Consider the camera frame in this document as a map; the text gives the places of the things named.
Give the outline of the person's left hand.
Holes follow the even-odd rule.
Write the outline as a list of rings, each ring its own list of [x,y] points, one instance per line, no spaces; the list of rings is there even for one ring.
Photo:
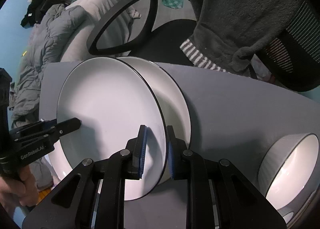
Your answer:
[[[31,207],[38,201],[39,192],[30,167],[21,168],[19,175],[21,181],[1,176],[1,204],[8,213],[18,205]]]

